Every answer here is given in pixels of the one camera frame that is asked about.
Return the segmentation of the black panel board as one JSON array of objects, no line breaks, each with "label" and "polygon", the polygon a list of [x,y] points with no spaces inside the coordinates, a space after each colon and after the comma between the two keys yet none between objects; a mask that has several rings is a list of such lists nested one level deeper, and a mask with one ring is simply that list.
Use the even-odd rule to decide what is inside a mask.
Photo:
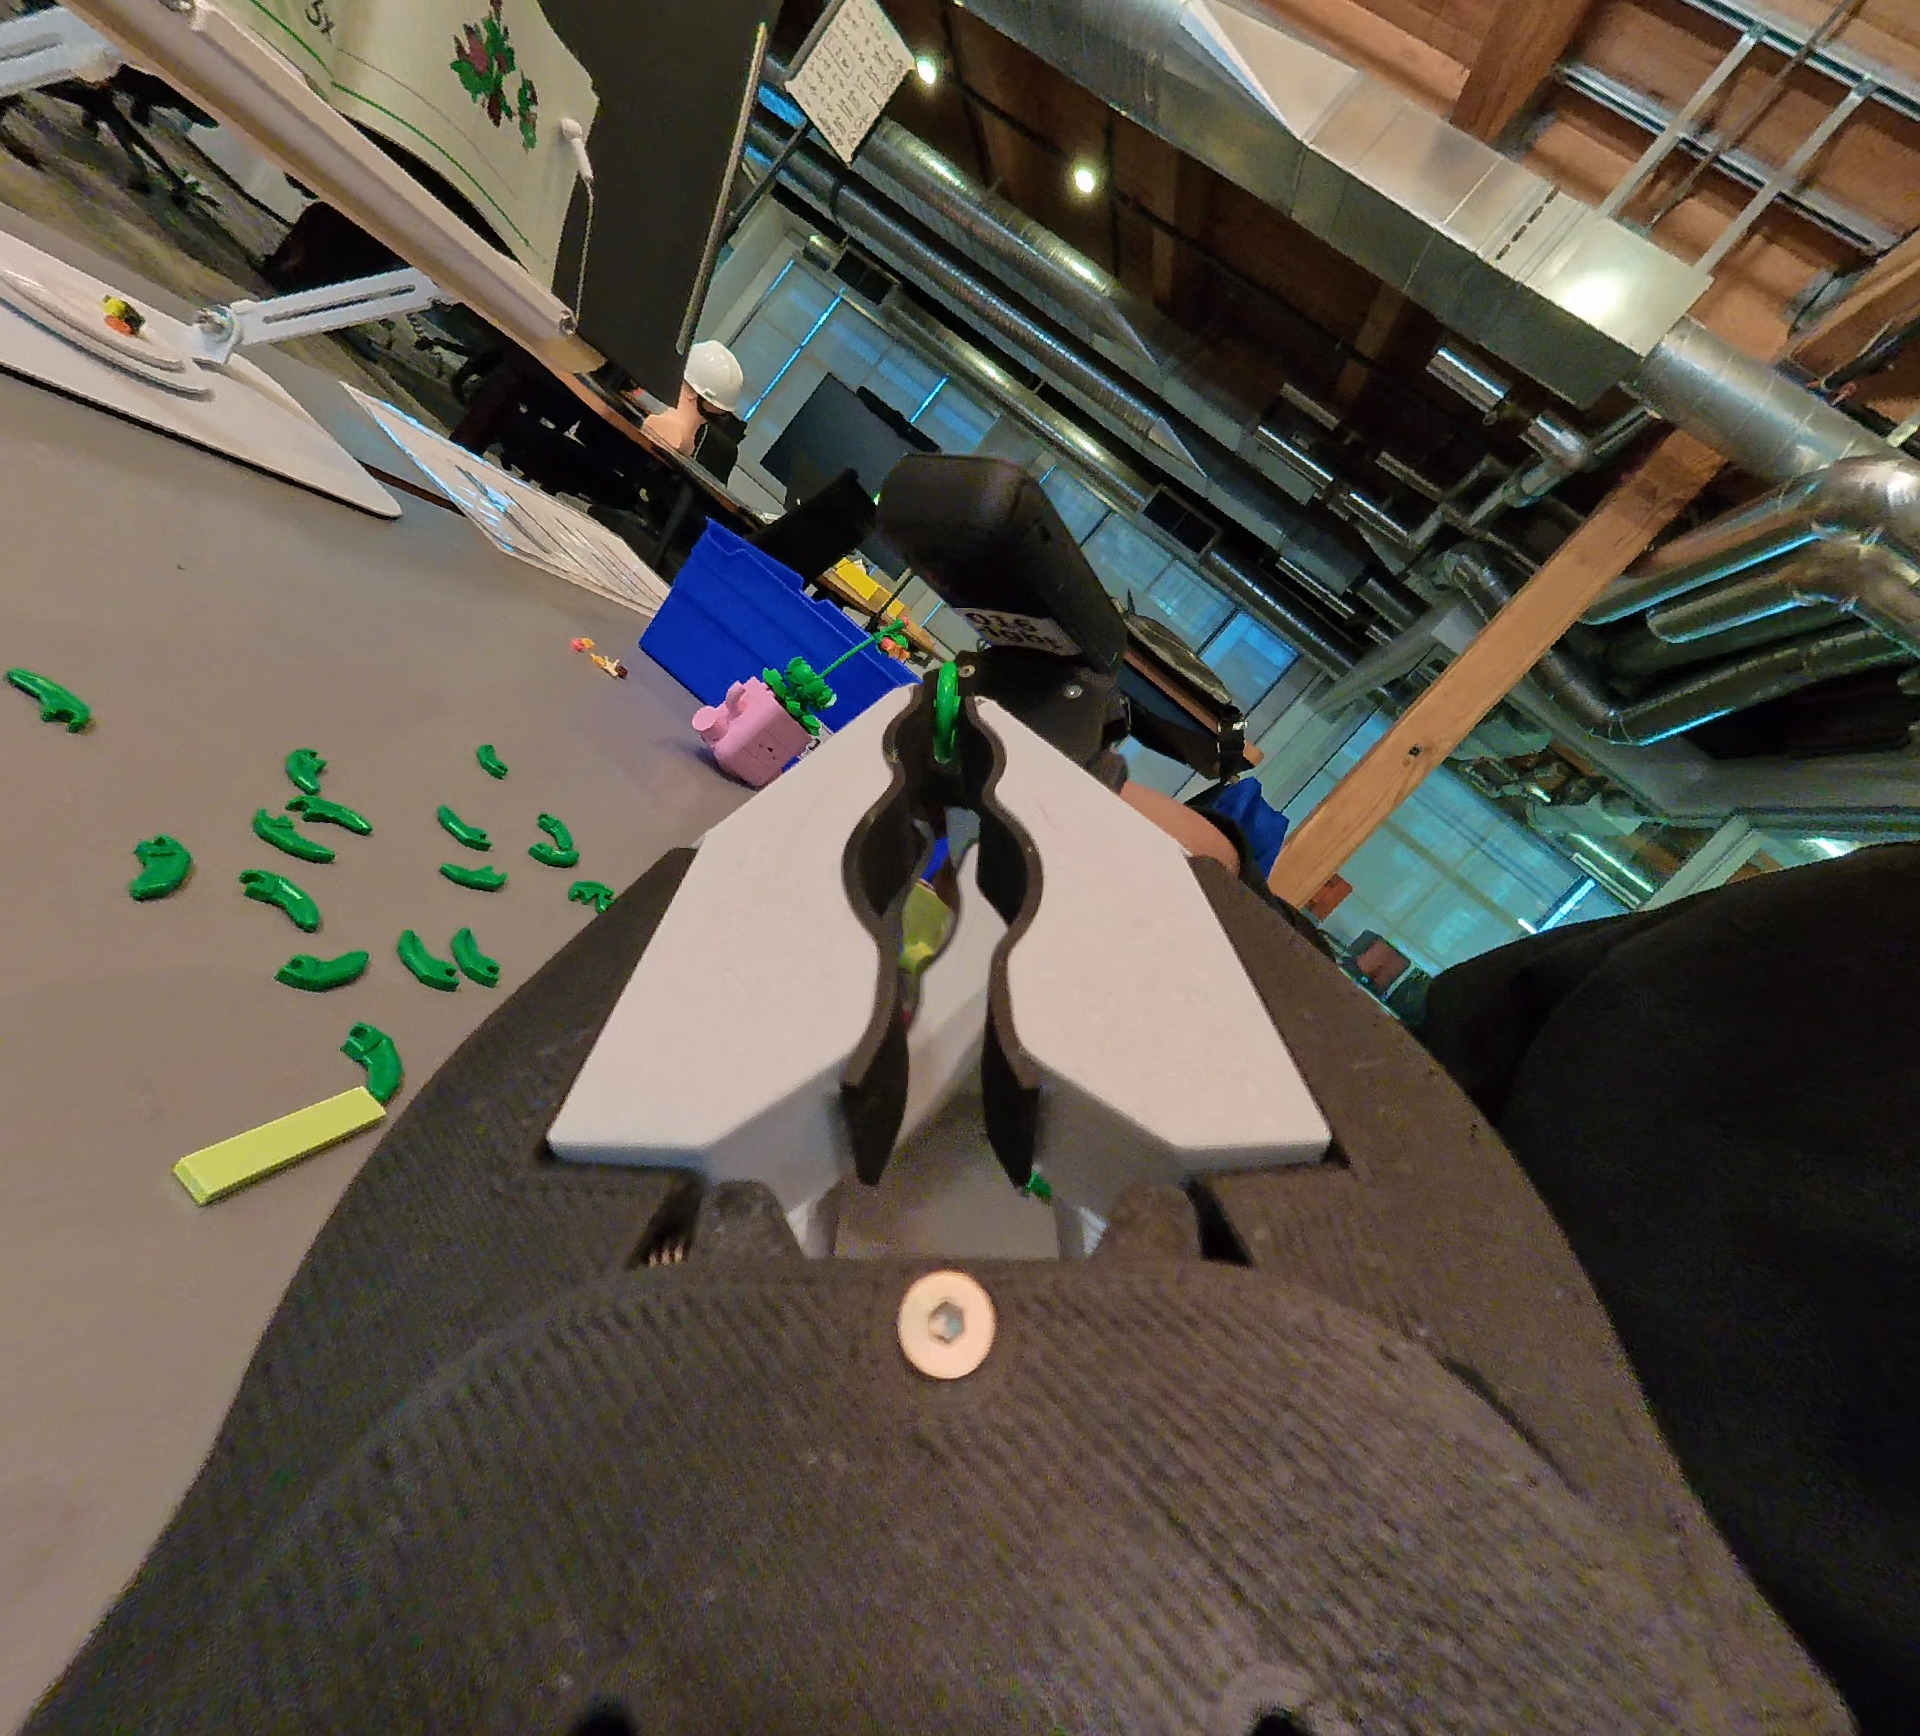
[{"label": "black panel board", "polygon": [[596,187],[568,170],[557,292],[596,383],[673,399],[779,0],[542,0],[588,66]]}]

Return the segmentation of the lime green flat toy tile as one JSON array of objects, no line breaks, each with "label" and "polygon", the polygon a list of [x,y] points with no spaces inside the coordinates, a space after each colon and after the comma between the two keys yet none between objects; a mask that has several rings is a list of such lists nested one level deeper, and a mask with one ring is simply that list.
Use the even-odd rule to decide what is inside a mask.
[{"label": "lime green flat toy tile", "polygon": [[172,1161],[172,1178],[193,1205],[227,1198],[256,1178],[275,1178],[331,1147],[348,1147],[353,1137],[389,1120],[389,1104],[366,1091],[338,1091],[328,1100],[300,1104],[290,1117],[275,1117],[255,1131],[237,1131],[227,1140],[201,1147]]}]

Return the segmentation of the hanging white printed card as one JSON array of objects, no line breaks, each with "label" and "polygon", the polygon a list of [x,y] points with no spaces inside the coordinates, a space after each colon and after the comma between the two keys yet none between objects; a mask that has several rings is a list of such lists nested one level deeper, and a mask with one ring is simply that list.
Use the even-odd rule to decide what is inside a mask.
[{"label": "hanging white printed card", "polygon": [[891,92],[917,75],[913,44],[878,0],[831,0],[786,66],[786,92],[838,163],[854,163]]}]

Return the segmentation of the pink toy pot with plant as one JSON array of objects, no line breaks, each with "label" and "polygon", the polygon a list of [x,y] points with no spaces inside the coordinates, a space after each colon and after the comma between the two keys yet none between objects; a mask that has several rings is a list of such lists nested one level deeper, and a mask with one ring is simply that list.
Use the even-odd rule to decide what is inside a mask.
[{"label": "pink toy pot with plant", "polygon": [[728,780],[766,786],[913,685],[908,619],[883,619],[826,662],[788,652],[754,681],[735,681],[728,696],[707,703],[691,726]]}]

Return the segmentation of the scattered green toy leaves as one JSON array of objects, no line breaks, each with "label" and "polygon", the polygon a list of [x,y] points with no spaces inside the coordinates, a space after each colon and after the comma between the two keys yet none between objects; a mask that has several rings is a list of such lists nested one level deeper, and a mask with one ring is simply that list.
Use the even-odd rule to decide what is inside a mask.
[{"label": "scattered green toy leaves", "polygon": [[[15,696],[36,698],[36,712],[46,726],[60,726],[65,733],[86,733],[94,726],[94,707],[68,685],[60,685],[60,681],[52,681],[42,669],[11,662],[5,685]],[[275,850],[290,864],[320,864],[325,867],[325,864],[338,858],[338,850],[325,843],[320,826],[373,840],[373,819],[328,793],[328,758],[325,758],[325,748],[313,748],[313,743],[290,748],[284,753],[284,780],[295,785],[290,805],[277,812],[256,810],[255,824],[246,824],[246,832],[263,850]],[[575,905],[606,912],[615,904],[610,883],[583,871],[583,843],[575,843],[568,819],[538,812],[538,843],[526,850],[526,858],[542,864],[544,871],[568,871],[568,899]],[[193,851],[172,832],[152,832],[152,840],[136,843],[136,879],[130,879],[130,899],[136,904],[165,904],[191,879],[193,879]],[[290,867],[256,867],[255,864],[255,867],[237,871],[237,889],[242,889],[246,904],[277,905],[295,920],[295,933],[305,933],[305,935],[325,933],[325,904]],[[450,933],[445,959],[433,951],[420,944],[420,933],[408,926],[397,935],[397,960],[402,960],[402,970],[413,982],[420,982],[433,990],[456,990],[468,982],[471,987],[496,987],[500,982],[500,960],[475,944],[471,926]],[[277,969],[277,982],[295,987],[295,990],[310,990],[310,997],[328,997],[328,990],[341,990],[341,987],[362,982],[366,969],[373,969],[373,951],[362,951],[362,948],[348,948],[348,951],[331,951],[331,959],[295,951]],[[362,1073],[362,1091],[379,1104],[389,1104],[402,1091],[408,1073],[402,1073],[402,1049],[397,1049],[394,1032],[382,1032],[373,1019],[353,1019],[341,1049]]]}]

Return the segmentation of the silver ceiling air duct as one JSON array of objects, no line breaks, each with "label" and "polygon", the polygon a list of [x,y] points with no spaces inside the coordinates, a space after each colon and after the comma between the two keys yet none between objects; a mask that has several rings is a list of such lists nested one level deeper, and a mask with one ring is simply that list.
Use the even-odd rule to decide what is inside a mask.
[{"label": "silver ceiling air duct", "polygon": [[1691,308],[1709,272],[1255,0],[956,0],[1549,396],[1611,392],[1776,486],[1904,460]]}]

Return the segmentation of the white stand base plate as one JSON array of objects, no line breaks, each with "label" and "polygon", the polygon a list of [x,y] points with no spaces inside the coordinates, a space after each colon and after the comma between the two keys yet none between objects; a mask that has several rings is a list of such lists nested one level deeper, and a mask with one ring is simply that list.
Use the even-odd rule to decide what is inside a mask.
[{"label": "white stand base plate", "polygon": [[0,368],[379,521],[402,515],[402,502],[256,361],[206,361],[201,330],[152,297],[15,233],[0,238]]}]

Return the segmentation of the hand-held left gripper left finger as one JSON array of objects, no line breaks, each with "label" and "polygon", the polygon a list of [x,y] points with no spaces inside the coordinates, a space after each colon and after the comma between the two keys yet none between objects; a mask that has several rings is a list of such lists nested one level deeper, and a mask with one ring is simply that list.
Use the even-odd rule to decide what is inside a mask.
[{"label": "hand-held left gripper left finger", "polygon": [[931,688],[891,688],[691,851],[544,1147],[568,1167],[766,1186],[836,1255],[908,1100],[904,899]]}]

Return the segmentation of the blue plastic bin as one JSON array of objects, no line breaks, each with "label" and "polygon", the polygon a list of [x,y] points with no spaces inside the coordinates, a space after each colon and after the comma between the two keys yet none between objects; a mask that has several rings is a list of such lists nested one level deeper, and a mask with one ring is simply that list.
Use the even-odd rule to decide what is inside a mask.
[{"label": "blue plastic bin", "polygon": [[722,703],[728,685],[803,657],[836,688],[826,727],[844,727],[888,688],[917,685],[908,662],[883,652],[838,605],[813,598],[803,577],[708,521],[668,582],[638,651],[673,673],[698,703]]}]

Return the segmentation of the dark wall monitor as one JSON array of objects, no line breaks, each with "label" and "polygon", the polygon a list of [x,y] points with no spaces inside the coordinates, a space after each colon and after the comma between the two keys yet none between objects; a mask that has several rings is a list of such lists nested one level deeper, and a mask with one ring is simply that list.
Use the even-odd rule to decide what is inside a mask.
[{"label": "dark wall monitor", "polygon": [[788,427],[761,454],[766,476],[779,481],[779,504],[793,510],[854,476],[870,502],[899,460],[937,449],[925,427],[908,427],[878,392],[820,377]]}]

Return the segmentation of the person's right hand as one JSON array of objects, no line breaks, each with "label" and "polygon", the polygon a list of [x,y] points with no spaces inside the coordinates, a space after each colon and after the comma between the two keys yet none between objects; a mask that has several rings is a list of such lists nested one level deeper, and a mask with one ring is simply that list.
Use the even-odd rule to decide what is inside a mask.
[{"label": "person's right hand", "polygon": [[1120,805],[1130,805],[1152,826],[1163,826],[1167,840],[1175,840],[1185,850],[1185,858],[1211,858],[1219,864],[1228,871],[1241,879],[1241,843],[1211,819],[1211,812],[1197,812],[1175,796],[1167,796],[1163,786],[1146,786],[1146,785],[1120,785],[1115,786]]}]

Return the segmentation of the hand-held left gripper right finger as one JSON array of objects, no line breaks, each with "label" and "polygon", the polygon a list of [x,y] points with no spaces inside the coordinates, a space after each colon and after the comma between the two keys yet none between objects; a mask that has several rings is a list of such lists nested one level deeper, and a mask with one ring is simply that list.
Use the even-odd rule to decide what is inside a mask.
[{"label": "hand-held left gripper right finger", "polygon": [[1044,1174],[1058,1251],[1092,1255],[1130,1186],[1321,1167],[1331,1117],[1182,843],[997,698],[962,703],[956,748],[1002,919],[981,1125]]}]

